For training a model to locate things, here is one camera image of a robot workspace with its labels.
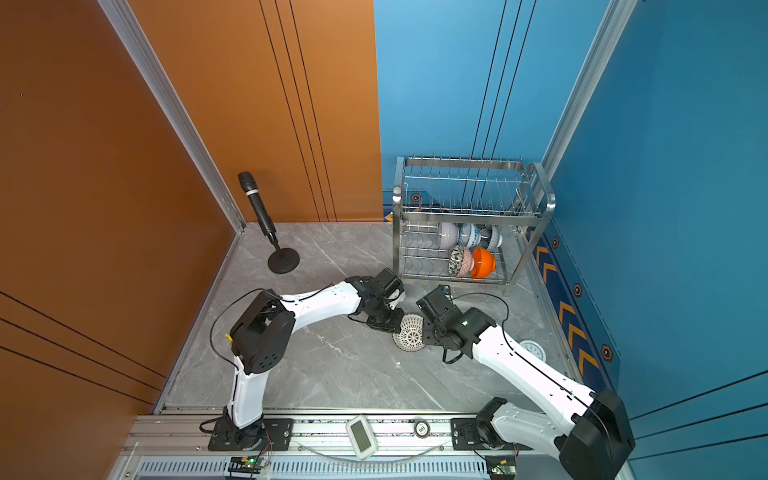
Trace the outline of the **white red patterned bowl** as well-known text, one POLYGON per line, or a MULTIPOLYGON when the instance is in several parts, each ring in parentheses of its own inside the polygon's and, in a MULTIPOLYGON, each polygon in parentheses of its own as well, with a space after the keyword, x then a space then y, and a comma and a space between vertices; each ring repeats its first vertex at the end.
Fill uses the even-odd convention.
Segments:
POLYGON ((423 341, 424 320, 420 315, 407 314, 401 320, 400 332, 393 334, 395 345, 405 352, 416 352, 425 347, 423 341))

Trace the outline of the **orange bowl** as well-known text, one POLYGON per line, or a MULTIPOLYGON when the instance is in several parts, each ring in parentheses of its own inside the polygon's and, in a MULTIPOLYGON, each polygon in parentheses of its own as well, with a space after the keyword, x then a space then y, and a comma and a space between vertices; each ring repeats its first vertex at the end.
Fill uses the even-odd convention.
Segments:
POLYGON ((485 279, 496 271, 496 258, 485 248, 476 247, 472 251, 473 267, 470 275, 473 279, 485 279))

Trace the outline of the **dark flower-shaped bowl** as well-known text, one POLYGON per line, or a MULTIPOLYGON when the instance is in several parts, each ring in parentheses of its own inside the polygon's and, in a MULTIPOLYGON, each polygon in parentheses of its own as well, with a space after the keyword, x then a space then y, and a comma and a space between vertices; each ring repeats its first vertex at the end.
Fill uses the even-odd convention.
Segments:
POLYGON ((489 251, 496 251, 500 248, 500 246, 503 243, 503 235, 501 233, 501 230, 496 225, 490 226, 490 239, 488 242, 488 250, 489 251))

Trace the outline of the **green floral patterned bowl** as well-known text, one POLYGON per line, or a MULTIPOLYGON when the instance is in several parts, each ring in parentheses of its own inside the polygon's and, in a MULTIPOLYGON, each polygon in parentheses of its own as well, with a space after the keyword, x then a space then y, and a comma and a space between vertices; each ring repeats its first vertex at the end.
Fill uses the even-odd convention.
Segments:
POLYGON ((462 245, 456 245, 450 252, 448 273, 452 277, 469 277, 474 263, 471 250, 462 245))

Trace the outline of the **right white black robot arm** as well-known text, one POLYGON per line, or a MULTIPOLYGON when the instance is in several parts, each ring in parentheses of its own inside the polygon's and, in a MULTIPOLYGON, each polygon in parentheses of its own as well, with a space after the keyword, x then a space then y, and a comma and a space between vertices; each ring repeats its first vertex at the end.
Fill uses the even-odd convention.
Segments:
POLYGON ((493 398, 475 417, 481 445, 521 444, 558 459, 573 479, 618 476, 636 442, 624 402, 614 391, 596 392, 553 369, 483 311, 461 311, 446 285, 417 306, 426 341, 490 368, 539 408, 532 412, 493 398))

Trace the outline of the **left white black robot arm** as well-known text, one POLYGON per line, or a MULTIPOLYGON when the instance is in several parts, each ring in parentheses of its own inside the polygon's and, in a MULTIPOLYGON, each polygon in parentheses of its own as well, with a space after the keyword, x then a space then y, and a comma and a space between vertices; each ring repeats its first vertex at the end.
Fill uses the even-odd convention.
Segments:
POLYGON ((294 333, 337 316, 384 333, 399 333, 404 311, 401 279, 390 269, 352 276, 320 290, 280 296, 258 293, 230 329, 235 376, 230 401, 211 434, 211 450, 253 450, 267 445, 263 399, 269 372, 282 360, 294 333))

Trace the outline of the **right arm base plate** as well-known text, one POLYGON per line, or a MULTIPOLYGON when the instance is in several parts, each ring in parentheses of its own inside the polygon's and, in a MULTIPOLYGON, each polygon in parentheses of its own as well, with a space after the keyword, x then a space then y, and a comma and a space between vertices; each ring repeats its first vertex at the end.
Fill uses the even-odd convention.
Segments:
POLYGON ((531 448, 509 443, 491 428, 489 422, 479 422, 476 418, 452 418, 451 440, 456 451, 531 451, 531 448))

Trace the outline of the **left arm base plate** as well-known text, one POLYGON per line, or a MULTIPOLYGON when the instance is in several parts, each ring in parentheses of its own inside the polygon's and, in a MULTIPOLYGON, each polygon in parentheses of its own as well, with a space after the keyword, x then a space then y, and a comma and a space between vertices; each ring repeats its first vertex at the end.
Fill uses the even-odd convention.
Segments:
POLYGON ((275 451, 287 451, 293 432, 292 419, 265 419, 238 429, 224 419, 218 419, 209 437, 209 451, 255 451, 266 447, 275 451))

